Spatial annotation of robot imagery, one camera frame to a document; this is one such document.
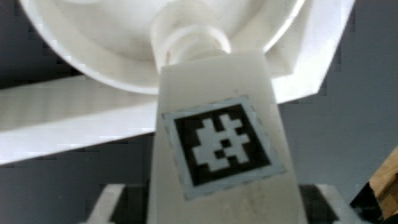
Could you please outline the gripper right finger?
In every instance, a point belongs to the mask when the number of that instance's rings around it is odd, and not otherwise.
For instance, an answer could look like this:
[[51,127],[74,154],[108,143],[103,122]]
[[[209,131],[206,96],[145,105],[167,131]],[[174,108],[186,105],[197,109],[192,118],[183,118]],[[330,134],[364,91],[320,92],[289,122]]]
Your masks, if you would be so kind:
[[355,212],[332,185],[304,184],[300,195],[309,224],[355,224],[359,222]]

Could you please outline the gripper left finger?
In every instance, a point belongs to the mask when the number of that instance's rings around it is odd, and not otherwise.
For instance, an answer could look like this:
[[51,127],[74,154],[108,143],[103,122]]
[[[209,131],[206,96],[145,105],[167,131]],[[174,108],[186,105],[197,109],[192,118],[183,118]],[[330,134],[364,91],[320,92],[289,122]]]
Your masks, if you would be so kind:
[[81,224],[145,224],[149,186],[106,184]]

